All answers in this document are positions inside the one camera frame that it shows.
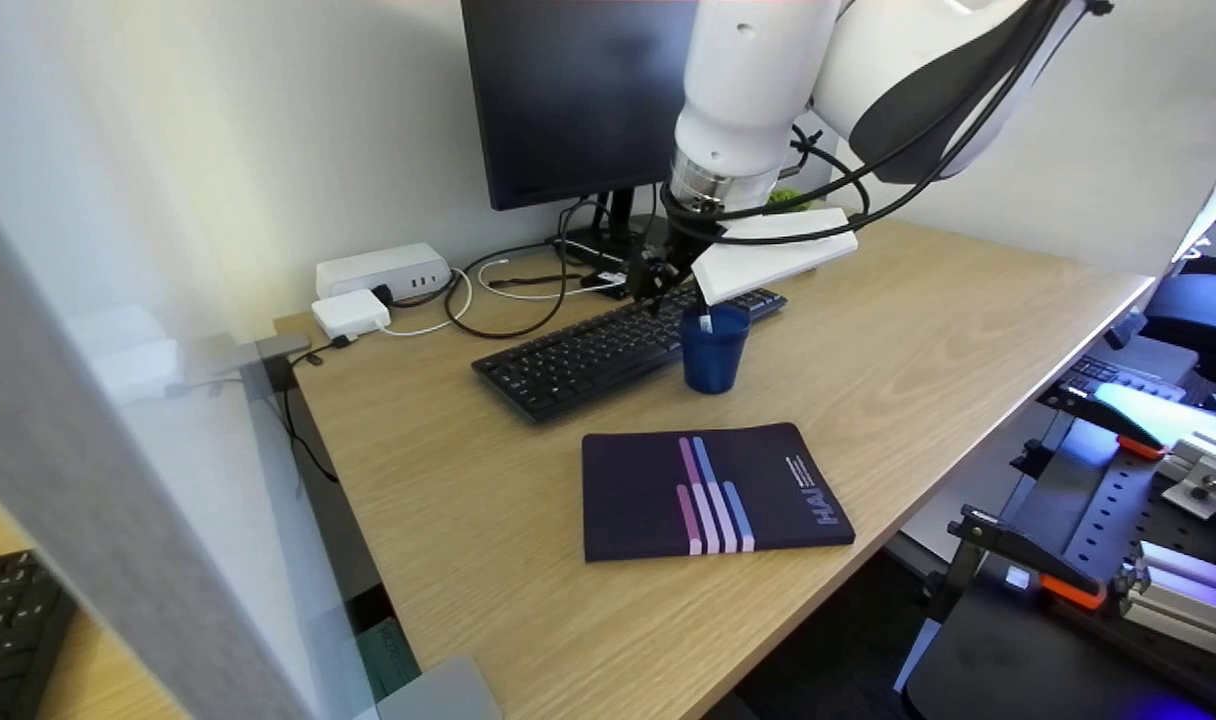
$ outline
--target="desk surface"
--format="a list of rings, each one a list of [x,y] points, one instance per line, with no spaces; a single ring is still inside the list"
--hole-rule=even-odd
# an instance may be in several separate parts
[[[29,547],[29,539],[0,517],[0,556],[17,547]],[[76,610],[54,678],[43,688],[40,717],[164,720],[180,717],[180,708],[112,633],[104,633],[94,616]]]
[[[879,222],[778,284],[727,394],[670,367],[576,418],[521,424],[459,333],[362,340],[301,389],[424,669],[476,656],[510,717],[698,717],[833,594],[1149,280]],[[560,319],[601,310],[576,299]],[[481,308],[481,323],[540,308]],[[794,418],[848,547],[582,560],[582,436]]]

